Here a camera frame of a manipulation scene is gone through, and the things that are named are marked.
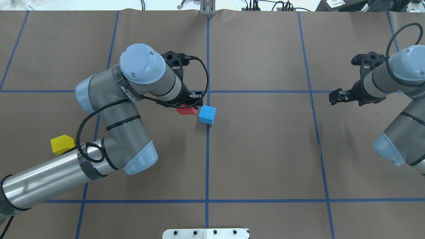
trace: grid line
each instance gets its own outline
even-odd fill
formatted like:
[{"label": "grid line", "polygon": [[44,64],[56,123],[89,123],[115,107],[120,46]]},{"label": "grid line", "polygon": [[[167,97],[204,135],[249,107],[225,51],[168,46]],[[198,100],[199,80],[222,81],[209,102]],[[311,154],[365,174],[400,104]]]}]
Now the grid line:
[{"label": "grid line", "polygon": [[1,83],[0,83],[0,90],[3,88],[4,82],[6,81],[7,72],[9,71],[9,67],[12,64],[13,56],[15,55],[16,48],[18,47],[19,40],[21,39],[22,32],[24,31],[24,27],[25,27],[26,21],[28,19],[28,16],[29,16],[29,11],[27,11],[27,13],[25,14],[25,18],[24,18],[24,21],[22,23],[21,29],[19,30],[18,37],[16,38],[15,45],[13,47],[12,53],[10,54],[9,61],[7,62],[7,66],[6,66],[6,69],[4,71],[4,75],[3,75],[3,79],[1,80]]},{"label": "grid line", "polygon": [[[387,11],[387,18],[388,18],[388,23],[390,24],[391,36],[394,36],[393,24],[391,23],[390,12],[388,11]],[[397,52],[399,52],[400,50],[398,48],[397,39],[394,39],[394,45],[396,46]]]},{"label": "grid line", "polygon": [[[109,49],[108,63],[106,65],[107,70],[109,69],[109,67],[111,65],[113,44],[114,44],[114,41],[115,41],[115,34],[116,34],[116,27],[118,25],[118,18],[119,18],[119,11],[116,11],[115,24],[114,24],[114,27],[113,27],[112,40],[111,40],[110,49]],[[96,127],[94,129],[93,141],[97,140],[97,132],[98,132],[98,129],[99,129],[99,122],[100,122],[100,116],[98,115],[97,120],[96,120]],[[83,196],[82,196],[82,200],[81,200],[80,215],[79,215],[79,218],[78,218],[78,225],[77,225],[77,231],[75,233],[75,239],[79,239],[79,234],[80,234],[81,224],[82,224],[82,217],[83,217],[83,214],[84,214],[84,206],[87,203],[86,202],[87,191],[88,191],[88,183],[86,183],[84,185],[84,192],[83,192]]]},{"label": "grid line", "polygon": [[[210,18],[207,18],[207,71],[210,76]],[[207,105],[210,105],[210,86],[207,88]],[[206,157],[205,157],[205,228],[210,227],[209,213],[210,213],[210,125],[207,124],[207,134],[206,134]]]},{"label": "grid line", "polygon": [[[86,204],[177,204],[205,203],[204,199],[92,199]],[[327,203],[327,199],[208,199],[209,203]],[[329,202],[425,202],[425,198],[340,198],[329,199]],[[44,203],[72,204],[82,200],[51,199]]]},{"label": "grid line", "polygon": [[317,139],[317,144],[319,145],[319,151],[320,151],[320,162],[322,164],[323,187],[325,189],[326,206],[327,206],[327,209],[328,209],[328,217],[329,217],[329,226],[330,226],[330,231],[331,231],[331,237],[332,237],[332,239],[335,239],[334,224],[333,224],[333,220],[332,220],[331,203],[329,201],[328,183],[326,182],[325,163],[323,162],[322,145],[320,143],[319,128],[317,126],[316,109],[314,107],[315,105],[314,105],[313,92],[312,92],[312,83],[311,83],[311,80],[310,80],[309,64],[307,62],[307,53],[306,53],[306,47],[305,47],[305,44],[304,44],[303,26],[301,24],[300,12],[297,12],[297,14],[298,14],[298,24],[300,26],[301,45],[303,47],[304,65],[306,67],[307,82],[308,82],[309,91],[310,91],[310,103],[312,105],[312,113],[313,113],[313,119],[314,119],[314,125],[315,125],[314,128],[316,130],[316,139]]}]

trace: yellow block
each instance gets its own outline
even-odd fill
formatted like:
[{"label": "yellow block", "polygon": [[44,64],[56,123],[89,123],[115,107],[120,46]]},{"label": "yellow block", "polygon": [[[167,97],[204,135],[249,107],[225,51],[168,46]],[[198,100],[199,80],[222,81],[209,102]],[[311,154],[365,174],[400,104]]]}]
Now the yellow block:
[{"label": "yellow block", "polygon": [[74,139],[66,134],[51,139],[50,143],[52,145],[53,153],[57,155],[61,155],[68,149],[72,149],[73,147],[75,147]]}]

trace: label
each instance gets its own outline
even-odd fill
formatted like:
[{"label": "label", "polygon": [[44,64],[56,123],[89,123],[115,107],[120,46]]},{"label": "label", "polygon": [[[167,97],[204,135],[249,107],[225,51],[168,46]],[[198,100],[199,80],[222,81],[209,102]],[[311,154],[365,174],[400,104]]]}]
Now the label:
[{"label": "label", "polygon": [[331,8],[336,8],[345,4],[344,0],[326,0]]}]

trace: foam block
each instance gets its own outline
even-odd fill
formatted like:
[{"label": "foam block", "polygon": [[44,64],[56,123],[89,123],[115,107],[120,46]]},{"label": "foam block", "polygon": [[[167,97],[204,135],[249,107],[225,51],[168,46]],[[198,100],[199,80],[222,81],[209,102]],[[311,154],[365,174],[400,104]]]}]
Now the foam block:
[{"label": "foam block", "polygon": [[177,109],[177,112],[181,115],[189,115],[189,114],[197,114],[198,110],[192,106],[186,109]]},{"label": "foam block", "polygon": [[50,143],[52,145],[53,153],[57,155],[61,155],[63,152],[67,151],[68,149],[72,149],[73,147],[75,147],[74,139],[69,137],[66,134],[56,137],[54,139],[51,139]]},{"label": "foam block", "polygon": [[204,105],[199,112],[199,122],[212,125],[214,123],[215,108]]}]

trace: wire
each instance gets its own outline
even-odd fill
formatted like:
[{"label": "wire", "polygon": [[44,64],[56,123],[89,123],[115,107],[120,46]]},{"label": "wire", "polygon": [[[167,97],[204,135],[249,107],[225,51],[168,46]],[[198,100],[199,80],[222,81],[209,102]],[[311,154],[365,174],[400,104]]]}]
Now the wire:
[{"label": "wire", "polygon": [[[156,103],[158,103],[158,104],[160,104],[160,105],[162,105],[162,106],[166,106],[166,107],[171,107],[171,108],[176,108],[176,109],[186,109],[186,108],[190,108],[190,107],[193,107],[193,106],[195,106],[195,105],[198,105],[202,100],[203,100],[203,98],[204,98],[204,96],[207,94],[207,92],[208,92],[208,87],[209,87],[209,85],[210,85],[210,74],[208,73],[208,70],[207,70],[207,67],[205,66],[205,64],[204,64],[204,62],[199,58],[199,57],[195,57],[195,56],[188,56],[189,58],[190,58],[190,60],[197,60],[197,61],[199,61],[200,63],[201,63],[201,65],[202,65],[202,67],[204,68],[204,70],[205,70],[205,74],[207,75],[207,85],[205,86],[205,90],[204,90],[204,92],[202,92],[202,95],[201,95],[201,97],[196,101],[196,102],[194,102],[193,104],[191,104],[191,105],[188,105],[188,106],[175,106],[175,105],[170,105],[170,104],[167,104],[167,103],[165,103],[164,101],[161,101],[161,100],[159,100],[159,99],[154,99],[154,98],[151,98],[151,97],[147,97],[147,96],[143,96],[143,95],[141,95],[140,97],[142,98],[142,99],[146,99],[146,100],[151,100],[151,101],[154,101],[154,102],[156,102]],[[83,156],[86,160],[88,160],[88,161],[90,161],[90,162],[93,162],[93,163],[99,163],[99,162],[102,162],[104,159],[105,159],[105,151],[104,151],[104,149],[103,148],[101,148],[101,147],[99,147],[98,145],[96,145],[96,144],[93,144],[93,143],[86,143],[86,147],[96,147],[96,148],[98,148],[99,149],[99,151],[101,152],[101,154],[102,154],[102,158],[101,159],[92,159],[87,153],[85,153],[84,151],[83,151],[83,149],[82,149],[82,146],[81,146],[81,141],[80,141],[80,138],[81,138],[81,132],[82,132],[82,130],[83,130],[83,128],[84,128],[84,125],[87,123],[87,121],[90,119],[90,118],[92,118],[93,116],[95,116],[96,114],[98,114],[98,113],[100,113],[101,111],[103,111],[103,110],[105,110],[105,109],[107,109],[107,108],[109,108],[109,107],[112,107],[112,106],[115,106],[115,105],[119,105],[119,104],[122,104],[122,103],[126,103],[126,102],[130,102],[128,99],[124,99],[124,100],[118,100],[118,101],[115,101],[115,102],[112,102],[112,103],[110,103],[110,104],[107,104],[107,105],[105,105],[105,106],[102,106],[102,107],[100,107],[99,109],[97,109],[97,110],[95,110],[93,113],[91,113],[91,114],[89,114],[82,122],[81,122],[81,124],[80,124],[80,127],[78,128],[78,131],[77,131],[77,136],[76,136],[76,144],[77,144],[77,149],[78,149],[78,151],[79,151],[79,153],[81,154],[81,156]]]},{"label": "wire", "polygon": [[278,4],[278,3],[282,3],[282,9],[283,9],[283,5],[285,4],[285,3],[284,3],[284,2],[282,2],[282,1],[274,2],[274,3],[275,3],[275,4],[273,5],[272,11],[275,9],[276,4]]},{"label": "wire", "polygon": [[269,2],[269,3],[276,3],[275,1],[269,1],[269,0],[258,0],[258,1],[261,1],[261,2]]},{"label": "wire", "polygon": [[303,10],[307,10],[307,11],[310,11],[310,10],[308,10],[308,9],[305,9],[305,8],[291,8],[291,9],[288,9],[288,11],[289,11],[289,10],[293,10],[293,9],[303,9]]},{"label": "wire", "polygon": [[260,8],[258,7],[258,0],[254,0],[254,4],[255,4],[254,11],[259,11]]},{"label": "wire", "polygon": [[65,152],[61,153],[60,155],[67,154],[67,153],[69,153],[69,152],[73,151],[74,149],[77,149],[77,146],[75,146],[75,147],[73,147],[73,148],[68,149],[67,151],[65,151]]},{"label": "wire", "polygon": [[409,23],[409,24],[407,24],[407,25],[402,26],[400,29],[398,29],[398,31],[397,31],[396,33],[394,33],[393,37],[391,37],[390,42],[388,42],[387,51],[385,52],[385,64],[387,65],[388,73],[389,73],[389,74],[390,74],[390,76],[394,79],[394,81],[395,81],[395,82],[397,82],[397,83],[398,83],[398,84],[400,84],[400,85],[407,86],[407,87],[416,87],[416,88],[420,88],[420,87],[425,86],[425,82],[424,82],[424,83],[421,83],[421,84],[419,84],[419,85],[405,83],[405,82],[403,82],[401,79],[397,78],[397,77],[394,75],[393,71],[390,69],[390,61],[389,61],[390,57],[389,57],[389,54],[390,54],[390,48],[391,48],[391,45],[393,44],[393,41],[394,41],[394,39],[396,38],[396,36],[397,36],[397,35],[398,35],[401,31],[403,31],[405,28],[407,28],[407,27],[409,27],[409,26],[417,26],[417,27],[419,28],[419,37],[418,37],[418,40],[416,41],[415,45],[418,45],[418,44],[419,44],[419,42],[421,41],[421,39],[422,39],[422,35],[423,35],[423,31],[424,31],[424,30],[423,30],[423,27],[422,27],[422,25],[421,25],[421,24],[419,24],[419,23]]},{"label": "wire", "polygon": [[6,235],[6,232],[7,232],[7,230],[9,229],[9,227],[10,227],[10,224],[12,223],[12,220],[13,220],[13,218],[14,218],[15,216],[11,216],[10,217],[10,219],[9,219],[9,221],[7,222],[7,224],[6,224],[6,227],[4,228],[4,230],[3,230],[3,233],[1,234],[1,236],[0,236],[0,239],[3,239],[4,238],[4,235]]}]

